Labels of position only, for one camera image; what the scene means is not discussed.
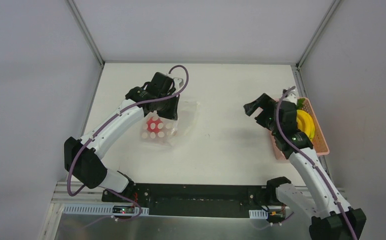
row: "clear plastic bag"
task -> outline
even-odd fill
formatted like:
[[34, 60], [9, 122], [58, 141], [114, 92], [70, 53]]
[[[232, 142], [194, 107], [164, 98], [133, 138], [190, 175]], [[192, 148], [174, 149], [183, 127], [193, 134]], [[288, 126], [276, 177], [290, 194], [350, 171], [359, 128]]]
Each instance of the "clear plastic bag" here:
[[163, 147], [174, 147], [186, 139], [193, 130], [198, 107], [197, 101], [179, 101], [177, 120], [159, 117], [156, 112], [149, 113], [141, 124], [141, 141]]

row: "white table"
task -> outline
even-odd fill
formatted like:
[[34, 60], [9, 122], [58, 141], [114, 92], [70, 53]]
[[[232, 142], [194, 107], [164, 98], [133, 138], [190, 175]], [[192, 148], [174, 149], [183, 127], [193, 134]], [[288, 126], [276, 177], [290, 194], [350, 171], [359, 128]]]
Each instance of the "white table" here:
[[[96, 127], [135, 86], [155, 72], [167, 73], [170, 63], [106, 63], [87, 121]], [[248, 117], [243, 105], [267, 93], [279, 98], [295, 85], [289, 65], [185, 64], [190, 82], [181, 101], [200, 103], [196, 125], [185, 144], [150, 149], [141, 142], [142, 122], [131, 127], [102, 159], [138, 183], [265, 185], [286, 176], [296, 186], [304, 182], [288, 161], [274, 157], [269, 132]], [[185, 79], [183, 69], [173, 77]]]

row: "pink basket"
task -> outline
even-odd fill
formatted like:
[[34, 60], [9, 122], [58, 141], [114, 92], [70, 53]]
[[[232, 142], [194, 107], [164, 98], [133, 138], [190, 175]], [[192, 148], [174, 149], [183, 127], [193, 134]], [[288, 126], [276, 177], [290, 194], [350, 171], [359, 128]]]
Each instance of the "pink basket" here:
[[[323, 131], [321, 131], [320, 124], [318, 123], [317, 117], [315, 116], [314, 110], [312, 108], [311, 102], [308, 98], [302, 97], [305, 99], [303, 102], [303, 107], [301, 108], [303, 111], [307, 112], [309, 115], [311, 115], [313, 123], [315, 125], [315, 136], [312, 139], [313, 147], [316, 151], [317, 156], [324, 156], [330, 153], [329, 146], [327, 146], [326, 139], [324, 138]], [[270, 137], [272, 141], [272, 147], [274, 149], [275, 158], [278, 160], [286, 160], [285, 156], [283, 155], [282, 151], [280, 151], [276, 146], [276, 141], [274, 140], [274, 136], [271, 135]]]

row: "orange basket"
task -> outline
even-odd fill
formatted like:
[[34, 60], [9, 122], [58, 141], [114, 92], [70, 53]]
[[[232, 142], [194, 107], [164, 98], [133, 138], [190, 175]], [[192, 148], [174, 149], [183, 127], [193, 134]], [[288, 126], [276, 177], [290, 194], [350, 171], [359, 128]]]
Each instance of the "orange basket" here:
[[[321, 131], [320, 124], [318, 123], [317, 117], [315, 116], [311, 102], [306, 97], [301, 97], [301, 99], [305, 99], [305, 101], [303, 102], [303, 107], [301, 109], [311, 115], [313, 124], [315, 125], [315, 136], [312, 139], [312, 144], [316, 151], [316, 154], [317, 156], [327, 155], [330, 153], [329, 146], [327, 146], [326, 139], [324, 138], [323, 131]], [[278, 160], [286, 160], [282, 151], [277, 148], [276, 141], [274, 140], [274, 136], [271, 135], [271, 132], [270, 137], [272, 141], [272, 147], [274, 148], [275, 158], [277, 158]]]

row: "green vegetable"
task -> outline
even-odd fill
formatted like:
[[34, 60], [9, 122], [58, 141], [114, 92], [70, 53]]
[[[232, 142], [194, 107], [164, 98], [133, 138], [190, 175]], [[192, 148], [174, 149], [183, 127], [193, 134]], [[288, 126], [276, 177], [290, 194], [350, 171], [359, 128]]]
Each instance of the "green vegetable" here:
[[302, 109], [304, 107], [305, 98], [299, 98], [297, 100], [296, 109]]

